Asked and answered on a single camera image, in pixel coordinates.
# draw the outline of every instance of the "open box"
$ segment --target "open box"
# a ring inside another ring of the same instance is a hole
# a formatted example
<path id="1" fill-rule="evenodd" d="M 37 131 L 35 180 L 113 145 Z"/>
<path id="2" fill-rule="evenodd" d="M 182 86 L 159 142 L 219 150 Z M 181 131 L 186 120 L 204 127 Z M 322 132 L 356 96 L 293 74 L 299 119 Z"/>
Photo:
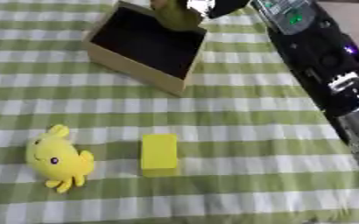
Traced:
<path id="1" fill-rule="evenodd" d="M 180 96 L 197 63 L 207 31 L 164 28 L 153 10 L 118 1 L 83 40 L 89 58 Z"/>

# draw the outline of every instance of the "plush toy eye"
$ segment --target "plush toy eye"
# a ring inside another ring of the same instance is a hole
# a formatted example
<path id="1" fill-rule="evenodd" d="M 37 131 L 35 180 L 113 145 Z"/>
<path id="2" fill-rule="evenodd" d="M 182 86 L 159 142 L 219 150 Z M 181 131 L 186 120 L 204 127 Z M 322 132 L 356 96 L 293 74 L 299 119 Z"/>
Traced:
<path id="1" fill-rule="evenodd" d="M 50 159 L 50 163 L 52 163 L 52 165 L 56 165 L 59 162 L 59 160 L 56 157 L 52 157 Z"/>

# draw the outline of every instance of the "plush toy ear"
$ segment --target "plush toy ear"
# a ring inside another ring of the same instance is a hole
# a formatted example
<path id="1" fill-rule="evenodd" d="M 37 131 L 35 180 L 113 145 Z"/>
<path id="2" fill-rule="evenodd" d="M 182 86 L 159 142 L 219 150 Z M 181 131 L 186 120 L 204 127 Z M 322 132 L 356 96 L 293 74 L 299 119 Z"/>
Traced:
<path id="1" fill-rule="evenodd" d="M 53 134 L 58 137 L 66 137 L 69 134 L 69 128 L 62 124 L 52 126 L 47 133 Z"/>

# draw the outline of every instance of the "purple light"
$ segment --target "purple light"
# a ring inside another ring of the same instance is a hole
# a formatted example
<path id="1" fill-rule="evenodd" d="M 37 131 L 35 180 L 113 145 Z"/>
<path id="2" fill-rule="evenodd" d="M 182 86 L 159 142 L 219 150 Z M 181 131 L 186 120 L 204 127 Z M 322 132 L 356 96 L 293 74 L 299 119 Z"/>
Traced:
<path id="1" fill-rule="evenodd" d="M 345 47 L 344 47 L 344 50 L 346 50 L 346 52 L 348 52 L 349 54 L 354 54 L 354 53 L 356 53 L 355 48 L 352 47 L 352 46 L 345 46 Z"/>

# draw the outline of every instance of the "white stripe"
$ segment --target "white stripe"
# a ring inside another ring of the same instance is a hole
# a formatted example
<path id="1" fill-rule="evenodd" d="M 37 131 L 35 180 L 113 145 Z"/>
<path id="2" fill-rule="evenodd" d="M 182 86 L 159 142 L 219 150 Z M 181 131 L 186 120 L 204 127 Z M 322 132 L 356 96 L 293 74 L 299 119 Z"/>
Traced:
<path id="1" fill-rule="evenodd" d="M 9 11 L 0 10 L 0 21 L 86 21 L 96 22 L 105 13 L 100 11 Z M 258 14 L 224 16 L 203 21 L 203 25 L 253 25 L 263 21 Z"/>
<path id="2" fill-rule="evenodd" d="M 97 199 L 83 200 L 83 211 L 95 213 L 94 205 Z M 147 218 L 171 218 L 174 215 L 181 216 L 205 216 L 207 214 L 270 214 L 270 213 L 295 213 L 320 210 L 320 203 L 326 205 L 325 209 L 338 210 L 329 211 L 330 215 L 326 220 L 335 220 L 341 217 L 341 211 L 359 209 L 359 189 L 341 190 L 319 190 L 308 192 L 244 192 L 244 193 L 210 193 L 205 195 L 173 195 L 173 196 L 151 196 L 151 197 L 128 197 L 121 199 L 99 199 L 101 207 L 100 217 L 83 214 L 90 220 L 131 220 Z M 40 206 L 41 202 L 25 203 L 28 208 Z M 46 207 L 50 207 L 50 214 L 63 214 L 65 202 L 46 201 Z M 0 215 L 9 205 L 0 205 Z M 67 209 L 70 211 L 80 210 L 80 201 L 67 201 Z M 80 213 L 67 213 L 66 220 L 59 220 L 58 215 L 45 215 L 42 222 L 77 222 L 80 221 Z M 9 223 L 25 222 L 23 217 L 15 216 Z"/>
<path id="3" fill-rule="evenodd" d="M 28 138 L 44 129 L 0 130 L 0 147 L 24 145 Z M 152 126 L 100 127 L 72 129 L 77 144 L 105 144 L 115 141 L 139 141 L 144 134 L 175 133 L 181 142 L 265 141 L 273 139 L 339 139 L 329 124 L 258 126 Z"/>
<path id="4" fill-rule="evenodd" d="M 88 31 L 62 30 L 0 30 L 0 39 L 28 39 L 28 40 L 82 40 Z M 264 33 L 221 33 L 209 32 L 206 41 L 223 43 L 267 43 L 270 42 Z"/>
<path id="5" fill-rule="evenodd" d="M 142 175 L 138 159 L 95 161 L 88 180 L 137 179 Z M 32 183 L 40 181 L 26 164 L 0 164 L 0 183 Z M 269 157 L 184 157 L 179 160 L 182 177 L 205 175 L 265 175 L 302 172 L 355 172 L 359 166 L 351 154 Z"/>
<path id="6" fill-rule="evenodd" d="M 299 83 L 290 73 L 194 73 L 188 86 L 298 86 Z M 33 88 L 33 87 L 122 87 L 142 86 L 144 83 L 131 76 L 118 73 L 71 73 L 64 77 L 61 74 L 33 73 L 0 74 L 0 88 Z"/>
<path id="7" fill-rule="evenodd" d="M 99 199 L 92 199 L 88 201 L 81 201 L 81 217 L 80 222 L 90 221 L 90 220 L 101 220 L 102 219 L 102 203 Z"/>
<path id="8" fill-rule="evenodd" d="M 27 203 L 17 203 L 12 204 L 10 203 L 5 210 L 5 223 L 15 223 L 18 224 L 18 222 L 14 222 L 15 219 L 18 220 L 25 220 L 27 221 Z"/>
<path id="9" fill-rule="evenodd" d="M 67 99 L 0 101 L 0 115 L 251 111 L 319 111 L 309 98 Z"/>
<path id="10" fill-rule="evenodd" d="M 0 62 L 89 62 L 86 51 L 0 51 Z M 204 63 L 282 63 L 277 52 L 203 52 Z"/>

